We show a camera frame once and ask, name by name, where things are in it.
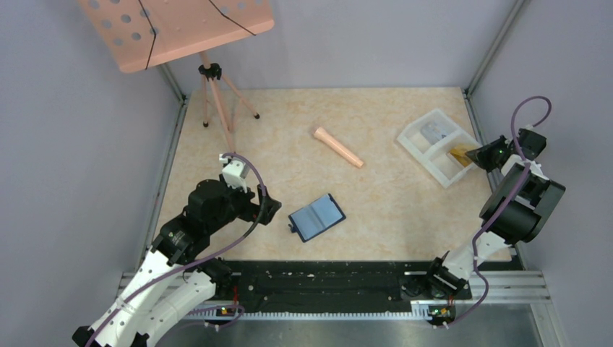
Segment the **pink music stand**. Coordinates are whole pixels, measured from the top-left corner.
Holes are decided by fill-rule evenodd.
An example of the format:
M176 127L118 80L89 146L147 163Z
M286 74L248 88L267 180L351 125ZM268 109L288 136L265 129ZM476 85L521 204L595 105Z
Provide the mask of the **pink music stand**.
M230 151L233 117L226 111L218 80L231 81L207 51L273 28L269 1L80 1L123 73L138 72L199 54L200 74L214 104Z

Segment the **white plastic divided tray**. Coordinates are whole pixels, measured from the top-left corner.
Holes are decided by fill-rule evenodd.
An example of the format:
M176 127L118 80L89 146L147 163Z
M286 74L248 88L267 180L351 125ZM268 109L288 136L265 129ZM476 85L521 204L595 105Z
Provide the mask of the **white plastic divided tray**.
M446 127L450 132L449 136L436 145L429 144L420 133L420 128L429 121L436 121ZM448 154L448 151L459 144L469 144L477 148L481 146L472 135L439 108L412 121L400 131L396 141L444 188L461 180L469 171L476 168L475 163L462 167Z

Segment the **blue card holder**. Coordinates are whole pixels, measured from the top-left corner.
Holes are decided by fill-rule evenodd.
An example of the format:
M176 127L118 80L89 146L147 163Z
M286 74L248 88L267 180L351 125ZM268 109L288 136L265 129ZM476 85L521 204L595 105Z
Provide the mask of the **blue card holder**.
M291 213L288 219L290 232L306 243L344 221L346 214L331 194L324 194Z

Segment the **pink tapered stick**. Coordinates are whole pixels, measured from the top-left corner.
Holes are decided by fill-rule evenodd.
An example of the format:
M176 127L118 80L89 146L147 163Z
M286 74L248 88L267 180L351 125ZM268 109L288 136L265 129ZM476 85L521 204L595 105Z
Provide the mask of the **pink tapered stick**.
M343 143L338 141L334 136L328 133L323 127L317 127L313 131L313 135L316 139L326 144L337 154L347 160L351 165L357 168L363 167L363 160L360 159L360 157L353 153L351 150L349 150Z

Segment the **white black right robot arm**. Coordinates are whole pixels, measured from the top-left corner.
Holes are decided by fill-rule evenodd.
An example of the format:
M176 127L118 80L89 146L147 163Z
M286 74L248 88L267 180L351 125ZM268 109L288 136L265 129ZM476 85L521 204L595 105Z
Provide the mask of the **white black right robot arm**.
M503 179L479 214L481 228L463 246L435 258L424 275L404 283L401 289L407 296L456 296L494 253L536 238L566 190L536 162L545 147L545 136L521 128L511 140L500 137L467 152L479 168L498 169Z

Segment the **silver card in tray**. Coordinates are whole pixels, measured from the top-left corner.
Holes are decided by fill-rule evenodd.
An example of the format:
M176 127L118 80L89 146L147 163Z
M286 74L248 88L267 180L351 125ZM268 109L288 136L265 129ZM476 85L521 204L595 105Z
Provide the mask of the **silver card in tray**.
M431 145L436 145L450 134L446 127L436 121L425 123L425 125L420 128L420 133Z

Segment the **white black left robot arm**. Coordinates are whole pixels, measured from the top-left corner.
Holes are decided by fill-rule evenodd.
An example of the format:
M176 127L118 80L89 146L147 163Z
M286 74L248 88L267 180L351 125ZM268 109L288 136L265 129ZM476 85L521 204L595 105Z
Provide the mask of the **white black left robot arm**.
M251 233L267 225L281 202L265 186L231 187L223 178L197 184L182 212L163 225L137 273L101 318L73 333L77 346L155 346L189 311L232 287L231 271L215 252L196 257L210 237L236 219Z

